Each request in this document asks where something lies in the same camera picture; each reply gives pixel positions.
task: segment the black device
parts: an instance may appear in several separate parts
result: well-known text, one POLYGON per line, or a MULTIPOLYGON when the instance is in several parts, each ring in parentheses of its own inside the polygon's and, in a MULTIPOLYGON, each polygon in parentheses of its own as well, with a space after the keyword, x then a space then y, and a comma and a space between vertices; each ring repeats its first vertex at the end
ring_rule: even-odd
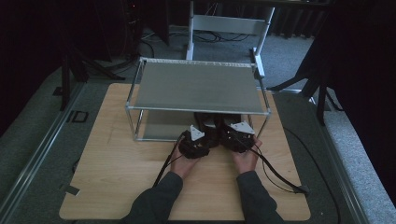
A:
POLYGON ((254 146, 253 129, 238 114, 194 113, 199 129, 205 133, 202 144, 216 147, 219 144, 237 152, 254 146))
POLYGON ((209 154, 209 147, 201 145, 201 139, 205 136, 199 130, 190 126, 190 131, 183 133, 184 138, 178 144, 178 150, 187 159, 198 159, 209 154))

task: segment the person's right hand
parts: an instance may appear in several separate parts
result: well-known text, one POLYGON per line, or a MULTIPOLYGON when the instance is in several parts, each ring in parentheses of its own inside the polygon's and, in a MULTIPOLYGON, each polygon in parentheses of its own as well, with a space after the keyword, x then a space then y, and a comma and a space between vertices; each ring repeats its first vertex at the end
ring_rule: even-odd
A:
POLYGON ((170 171, 179 175, 182 179, 186 178, 190 173, 194 165, 200 160, 198 159, 187 159, 183 154, 181 154, 178 146, 174 153, 172 154, 172 163, 170 171))
MULTIPOLYGON (((262 145, 262 141, 260 141, 255 135, 253 136, 253 140, 257 147, 262 145)), ((252 147, 252 150, 257 151, 256 146, 252 147)), ((247 150, 246 152, 232 152, 233 162, 235 163, 236 170, 239 174, 254 171, 256 169, 257 160, 259 158, 254 152, 247 150)))

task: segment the person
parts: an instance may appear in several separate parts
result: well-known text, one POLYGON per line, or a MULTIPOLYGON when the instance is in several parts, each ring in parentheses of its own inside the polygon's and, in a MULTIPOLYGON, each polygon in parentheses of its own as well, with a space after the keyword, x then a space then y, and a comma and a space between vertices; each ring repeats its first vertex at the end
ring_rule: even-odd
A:
MULTIPOLYGON (((262 141, 254 136, 257 147, 262 141)), ((255 172, 258 156, 251 152, 231 152, 238 177, 242 212, 247 224, 284 223, 276 211, 276 202, 268 194, 255 172)), ((187 159, 178 148, 172 155, 170 171, 155 188, 147 189, 134 201, 130 213, 120 223, 165 223, 169 218, 173 203, 183 188, 185 179, 200 159, 187 159)))

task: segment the wooden board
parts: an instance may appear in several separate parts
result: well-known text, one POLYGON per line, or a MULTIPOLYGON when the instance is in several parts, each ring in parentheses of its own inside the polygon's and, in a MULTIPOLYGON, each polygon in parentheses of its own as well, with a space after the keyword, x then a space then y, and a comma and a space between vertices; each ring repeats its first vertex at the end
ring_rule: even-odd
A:
MULTIPOLYGON (((124 108, 130 88, 129 84, 110 85, 70 184, 80 193, 65 195, 61 218, 120 219, 129 213, 134 199, 152 187, 160 172, 173 143, 134 141, 124 108)), ((273 113, 261 136, 262 153, 281 175, 298 186, 300 179, 274 100, 271 94, 267 96, 273 113)), ((255 129, 261 127, 263 119, 253 117, 255 129)), ((278 185, 289 188, 266 170, 278 185)), ((303 194, 274 186, 260 162, 256 171, 285 220, 310 218, 303 194)), ((184 181, 170 219, 243 220, 236 176, 230 152, 223 147, 213 148, 184 181)))

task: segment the gray sweater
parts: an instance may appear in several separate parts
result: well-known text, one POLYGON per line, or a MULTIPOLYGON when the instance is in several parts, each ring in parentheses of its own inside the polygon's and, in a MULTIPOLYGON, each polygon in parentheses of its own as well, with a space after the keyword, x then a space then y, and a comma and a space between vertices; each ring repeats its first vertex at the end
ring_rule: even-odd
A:
MULTIPOLYGON (((276 202, 262 185, 256 172, 250 171, 236 178, 247 224, 284 223, 276 212, 276 202)), ((183 188, 183 180, 168 172, 157 187, 147 189, 134 201, 131 212, 120 223, 166 223, 174 201, 183 188)))

